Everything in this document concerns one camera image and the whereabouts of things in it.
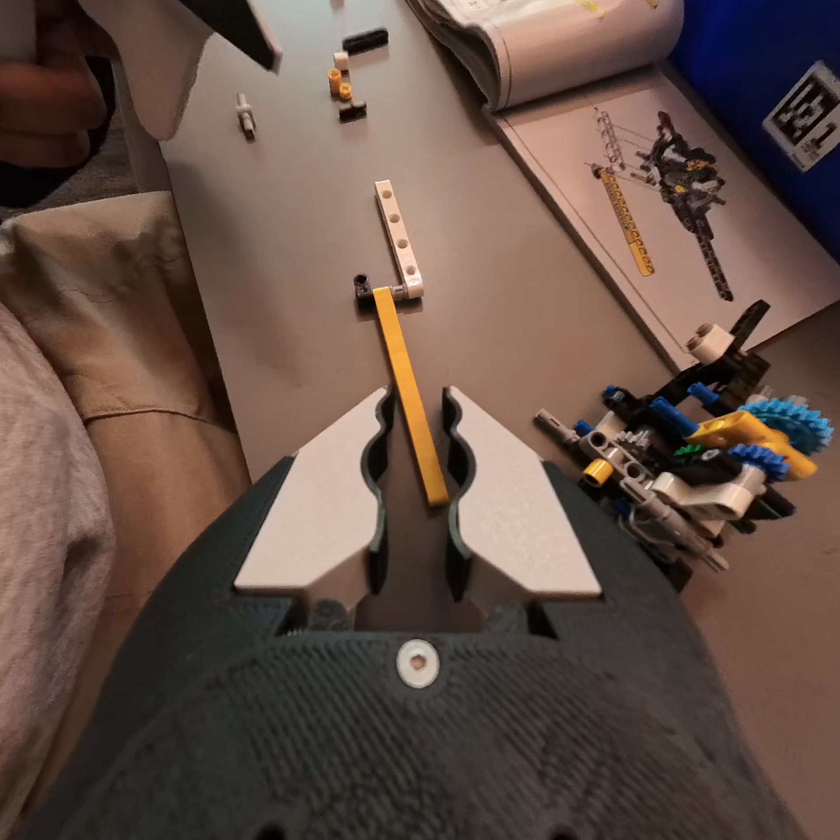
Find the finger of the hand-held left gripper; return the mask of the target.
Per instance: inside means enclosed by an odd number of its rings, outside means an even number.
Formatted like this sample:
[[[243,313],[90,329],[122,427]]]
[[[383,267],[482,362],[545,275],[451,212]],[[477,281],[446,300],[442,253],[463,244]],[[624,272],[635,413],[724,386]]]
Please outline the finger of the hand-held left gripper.
[[[282,49],[250,1],[181,1],[215,34],[269,72],[278,72]]]

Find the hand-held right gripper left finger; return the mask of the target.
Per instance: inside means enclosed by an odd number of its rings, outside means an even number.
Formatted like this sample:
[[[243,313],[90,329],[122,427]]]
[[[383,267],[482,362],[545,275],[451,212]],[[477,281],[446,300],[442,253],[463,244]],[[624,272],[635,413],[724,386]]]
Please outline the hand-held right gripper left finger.
[[[355,611],[387,573],[388,436],[396,395],[374,391],[288,459],[234,579],[237,592],[336,602]]]

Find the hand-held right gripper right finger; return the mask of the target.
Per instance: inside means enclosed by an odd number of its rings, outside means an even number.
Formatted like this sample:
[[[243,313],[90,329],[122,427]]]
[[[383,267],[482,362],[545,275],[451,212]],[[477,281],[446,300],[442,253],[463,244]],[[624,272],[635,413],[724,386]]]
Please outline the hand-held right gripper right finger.
[[[545,461],[453,385],[443,390],[442,420],[455,483],[444,565],[454,600],[492,611],[599,598]]]

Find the yellow lego beam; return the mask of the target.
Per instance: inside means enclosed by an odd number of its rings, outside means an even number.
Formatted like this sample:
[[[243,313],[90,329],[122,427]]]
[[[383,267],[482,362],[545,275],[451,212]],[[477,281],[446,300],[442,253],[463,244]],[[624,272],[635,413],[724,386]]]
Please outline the yellow lego beam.
[[[445,507],[449,504],[449,498],[444,473],[418,390],[392,291],[389,287],[375,288],[373,299],[427,503],[431,508]]]

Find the partly built lego model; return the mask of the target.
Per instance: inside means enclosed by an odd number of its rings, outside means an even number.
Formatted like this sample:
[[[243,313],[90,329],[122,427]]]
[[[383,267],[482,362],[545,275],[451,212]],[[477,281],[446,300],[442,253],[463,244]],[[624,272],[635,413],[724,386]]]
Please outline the partly built lego model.
[[[833,440],[828,418],[804,397],[777,397],[763,384],[770,364],[747,341],[769,310],[758,300],[730,329],[700,325],[686,369],[647,395],[606,387],[596,424],[567,427],[544,409],[533,418],[581,468],[579,488],[678,592],[690,563],[728,570],[727,532],[792,517],[777,486],[814,476],[814,456]]]

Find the white lego beam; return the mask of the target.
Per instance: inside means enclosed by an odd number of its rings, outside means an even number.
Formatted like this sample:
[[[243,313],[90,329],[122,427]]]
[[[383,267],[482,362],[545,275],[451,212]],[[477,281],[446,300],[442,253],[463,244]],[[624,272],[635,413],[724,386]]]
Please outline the white lego beam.
[[[391,286],[392,297],[395,301],[419,300],[425,293],[424,280],[391,181],[374,182],[374,195],[397,277]]]

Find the lego instruction booklet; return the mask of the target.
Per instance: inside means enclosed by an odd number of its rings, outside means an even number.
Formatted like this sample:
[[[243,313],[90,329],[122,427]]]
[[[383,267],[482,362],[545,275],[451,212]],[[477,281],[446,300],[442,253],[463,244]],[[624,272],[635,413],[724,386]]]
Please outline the lego instruction booklet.
[[[492,128],[679,371],[703,322],[747,346],[838,301],[838,264],[661,70],[687,2],[408,3]]]

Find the person's left hand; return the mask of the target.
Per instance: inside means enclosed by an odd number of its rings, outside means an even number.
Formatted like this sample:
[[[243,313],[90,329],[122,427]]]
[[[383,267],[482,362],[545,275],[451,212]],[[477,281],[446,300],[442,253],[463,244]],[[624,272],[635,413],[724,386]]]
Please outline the person's left hand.
[[[107,107],[87,59],[58,54],[44,64],[1,65],[1,160],[25,168],[63,169],[91,150],[89,132]]]

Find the blue plastic bin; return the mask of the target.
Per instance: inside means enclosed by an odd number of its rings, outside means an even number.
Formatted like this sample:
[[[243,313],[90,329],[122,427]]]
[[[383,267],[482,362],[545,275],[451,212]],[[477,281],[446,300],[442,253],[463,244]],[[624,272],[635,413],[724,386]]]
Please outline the blue plastic bin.
[[[670,60],[837,259],[839,2],[685,2]]]

